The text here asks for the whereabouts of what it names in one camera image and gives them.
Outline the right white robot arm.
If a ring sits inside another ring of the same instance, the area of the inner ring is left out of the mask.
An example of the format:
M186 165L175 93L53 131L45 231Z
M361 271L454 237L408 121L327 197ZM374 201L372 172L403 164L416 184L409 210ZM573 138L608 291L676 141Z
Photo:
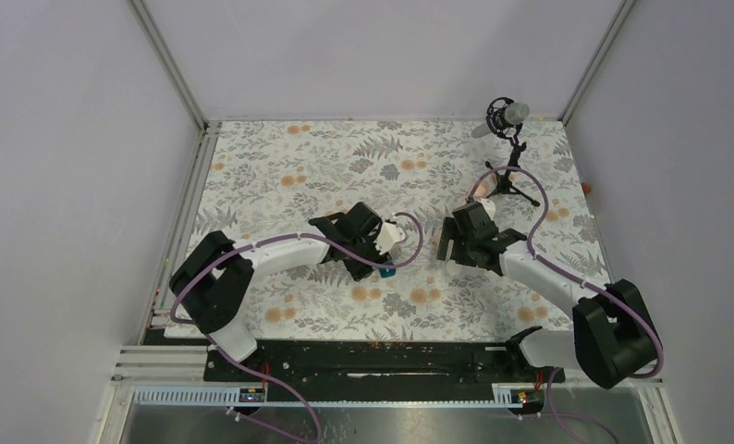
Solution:
M566 313L570 330L528 328L507 342L505 367L527 381L541 368L582 371L611 389L626 378L656 375L663 346L639 289L621 279L599 287L554 264L516 229L500 229L483 202L471 201L445 217L436 256L449 264L518 282Z

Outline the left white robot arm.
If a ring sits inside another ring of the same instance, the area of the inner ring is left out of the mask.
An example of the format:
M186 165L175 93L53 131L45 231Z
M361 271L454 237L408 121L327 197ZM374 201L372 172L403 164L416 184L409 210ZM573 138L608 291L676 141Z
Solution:
M339 262L359 281L375 270L397 269L391 252L407 239L399 224L358 202L346 213L320 216L296 232L237 244L223 231L207 234L169 281L173 322L195 326L238 379L259 374L256 338L238 319L251 285L301 266Z

